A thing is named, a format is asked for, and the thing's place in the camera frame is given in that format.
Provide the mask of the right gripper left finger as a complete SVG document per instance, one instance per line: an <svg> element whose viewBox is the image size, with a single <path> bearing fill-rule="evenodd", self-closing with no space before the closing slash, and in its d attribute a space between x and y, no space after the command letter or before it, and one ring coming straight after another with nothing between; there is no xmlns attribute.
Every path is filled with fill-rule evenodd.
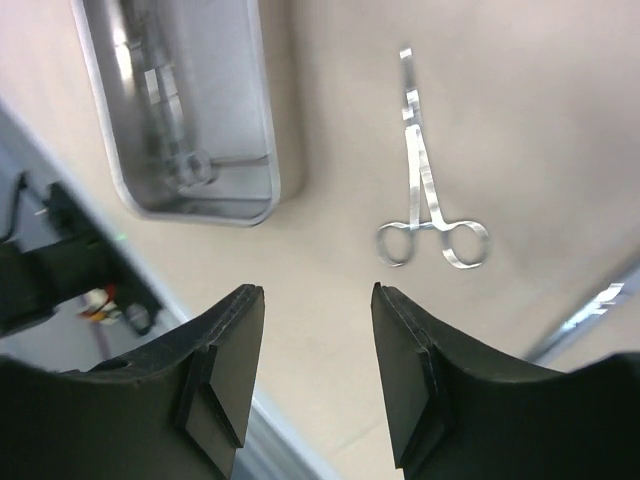
<svg viewBox="0 0 640 480"><path fill-rule="evenodd" d="M245 443L264 291L244 284L200 316L89 371L1 361L5 479L227 479Z"/></svg>

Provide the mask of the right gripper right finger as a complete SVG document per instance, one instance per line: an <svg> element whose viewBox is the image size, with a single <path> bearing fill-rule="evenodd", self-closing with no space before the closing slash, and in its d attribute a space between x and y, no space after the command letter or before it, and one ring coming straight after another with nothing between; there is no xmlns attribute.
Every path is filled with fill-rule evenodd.
<svg viewBox="0 0 640 480"><path fill-rule="evenodd" d="M407 479L635 479L639 356L563 373L496 350L375 285L395 466Z"/></svg>

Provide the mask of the steel surgical scissors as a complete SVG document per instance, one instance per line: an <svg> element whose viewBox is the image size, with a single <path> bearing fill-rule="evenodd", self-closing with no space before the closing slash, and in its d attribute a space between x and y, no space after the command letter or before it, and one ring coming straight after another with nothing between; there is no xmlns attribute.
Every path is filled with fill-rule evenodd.
<svg viewBox="0 0 640 480"><path fill-rule="evenodd" d="M524 360L536 364L542 362L551 352L573 338L581 327L605 315L617 305L623 296L624 286L624 282L611 283L534 345L524 356Z"/></svg>

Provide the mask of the steel instrument tray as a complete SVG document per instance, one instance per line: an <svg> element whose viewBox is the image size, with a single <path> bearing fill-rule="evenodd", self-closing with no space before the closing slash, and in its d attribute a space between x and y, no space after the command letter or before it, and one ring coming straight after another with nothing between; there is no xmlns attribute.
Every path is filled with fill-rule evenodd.
<svg viewBox="0 0 640 480"><path fill-rule="evenodd" d="M189 138L219 169L210 185L170 188L146 148L123 7L72 5L113 182L147 218L251 227L281 197L264 42L254 1L155 1L176 66Z"/></svg>

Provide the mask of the beige surgical wrap cloth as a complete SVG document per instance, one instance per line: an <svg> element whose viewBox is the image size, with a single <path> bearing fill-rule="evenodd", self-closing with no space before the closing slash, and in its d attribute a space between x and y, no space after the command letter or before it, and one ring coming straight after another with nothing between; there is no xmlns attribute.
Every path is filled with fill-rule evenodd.
<svg viewBox="0 0 640 480"><path fill-rule="evenodd" d="M137 217L110 179L68 1L1 5L1 96L190 314L265 289L258 383L344 479L397 479L370 316L372 286L514 355L639 255L635 1L263 1L269 70L299 91L304 190L249 228ZM460 271L424 232L383 265L407 168L398 50L412 46L444 213L486 225Z"/></svg>

